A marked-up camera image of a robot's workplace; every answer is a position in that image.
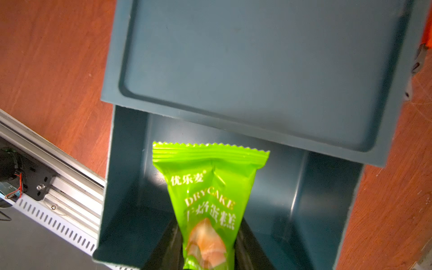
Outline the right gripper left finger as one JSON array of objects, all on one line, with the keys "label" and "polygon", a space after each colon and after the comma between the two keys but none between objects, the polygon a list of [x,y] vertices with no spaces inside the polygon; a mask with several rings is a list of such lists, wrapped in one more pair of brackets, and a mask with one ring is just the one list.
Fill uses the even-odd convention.
[{"label": "right gripper left finger", "polygon": [[172,219],[142,270],[183,270],[183,237]]}]

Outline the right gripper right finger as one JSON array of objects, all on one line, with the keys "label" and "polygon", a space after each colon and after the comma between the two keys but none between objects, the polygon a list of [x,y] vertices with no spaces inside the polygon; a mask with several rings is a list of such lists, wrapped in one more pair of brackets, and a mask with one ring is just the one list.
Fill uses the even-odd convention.
[{"label": "right gripper right finger", "polygon": [[235,269],[275,269],[244,219],[241,222],[235,242]]}]

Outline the teal drawer cabinet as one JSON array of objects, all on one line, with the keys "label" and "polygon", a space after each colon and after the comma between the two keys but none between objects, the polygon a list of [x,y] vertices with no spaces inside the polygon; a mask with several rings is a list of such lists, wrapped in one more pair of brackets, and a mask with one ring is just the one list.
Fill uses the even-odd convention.
[{"label": "teal drawer cabinet", "polygon": [[101,98],[383,166],[429,1],[118,1]]}]

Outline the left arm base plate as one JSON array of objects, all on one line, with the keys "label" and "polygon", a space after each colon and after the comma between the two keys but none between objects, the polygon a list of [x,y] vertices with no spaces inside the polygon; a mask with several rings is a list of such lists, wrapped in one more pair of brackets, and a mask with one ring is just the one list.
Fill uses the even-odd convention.
[{"label": "left arm base plate", "polygon": [[49,166],[1,138],[1,208],[9,208],[24,195],[41,201],[57,173]]}]

